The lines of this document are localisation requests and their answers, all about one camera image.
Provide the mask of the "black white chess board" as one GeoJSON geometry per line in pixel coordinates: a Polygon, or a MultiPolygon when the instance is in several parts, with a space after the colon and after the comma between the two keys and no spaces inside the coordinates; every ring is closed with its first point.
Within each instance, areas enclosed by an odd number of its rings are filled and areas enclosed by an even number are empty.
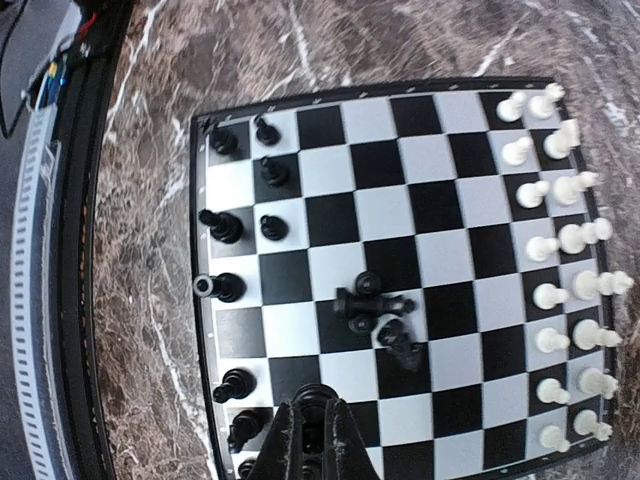
{"type": "Polygon", "coordinates": [[[483,225],[487,177],[494,169],[480,94],[499,82],[548,78],[431,79],[350,87],[217,110],[190,126],[190,233],[193,280],[233,273],[246,284],[233,303],[194,293],[205,411],[218,479],[238,479],[256,458],[279,405],[307,384],[331,387],[350,406],[371,463],[382,479],[507,479],[525,476],[607,445],[545,463],[487,470],[479,453],[436,454],[429,338],[476,334],[471,228],[483,225]],[[281,133],[256,139],[262,115],[281,133]],[[217,154],[201,122],[215,119],[238,140],[217,154]],[[288,182],[269,186],[260,159],[286,164],[288,182]],[[233,244],[216,241],[198,220],[207,209],[237,216],[233,244]],[[289,226],[266,239],[260,217],[289,226]],[[401,320],[422,348],[417,372],[403,370],[370,335],[353,333],[333,312],[335,290],[353,290],[372,271],[384,295],[417,309],[401,320]],[[233,368],[253,373],[244,399],[215,403],[212,392],[233,368]],[[263,430],[239,453],[229,427],[243,410],[264,416],[263,430]]]}

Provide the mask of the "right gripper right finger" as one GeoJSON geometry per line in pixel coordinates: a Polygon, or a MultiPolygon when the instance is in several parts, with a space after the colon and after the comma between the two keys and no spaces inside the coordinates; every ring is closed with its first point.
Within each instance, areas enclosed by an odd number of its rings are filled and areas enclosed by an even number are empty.
{"type": "Polygon", "coordinates": [[[349,405],[330,399],[324,415],[323,475],[333,480],[379,480],[349,405]]]}

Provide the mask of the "black pawn second row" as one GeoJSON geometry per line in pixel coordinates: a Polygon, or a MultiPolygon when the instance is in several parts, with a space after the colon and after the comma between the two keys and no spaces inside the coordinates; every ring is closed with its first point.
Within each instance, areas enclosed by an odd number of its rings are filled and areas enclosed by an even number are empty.
{"type": "Polygon", "coordinates": [[[288,182],[290,170],[286,164],[268,156],[262,157],[259,163],[261,177],[269,186],[277,188],[288,182]]]}

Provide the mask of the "black chess piece corner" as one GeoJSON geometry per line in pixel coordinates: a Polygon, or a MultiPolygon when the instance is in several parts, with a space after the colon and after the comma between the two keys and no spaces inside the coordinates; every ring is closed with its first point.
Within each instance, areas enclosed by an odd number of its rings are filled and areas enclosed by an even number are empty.
{"type": "Polygon", "coordinates": [[[213,118],[204,119],[201,124],[202,133],[208,137],[209,146],[219,155],[227,156],[237,150],[238,140],[233,132],[221,128],[213,118]]]}

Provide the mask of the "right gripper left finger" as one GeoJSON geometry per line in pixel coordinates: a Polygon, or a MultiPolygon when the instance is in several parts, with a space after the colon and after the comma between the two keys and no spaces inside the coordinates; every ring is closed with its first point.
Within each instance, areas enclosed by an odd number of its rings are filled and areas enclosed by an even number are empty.
{"type": "Polygon", "coordinates": [[[279,406],[248,480],[303,477],[303,422],[297,405],[283,402],[279,406]]]}

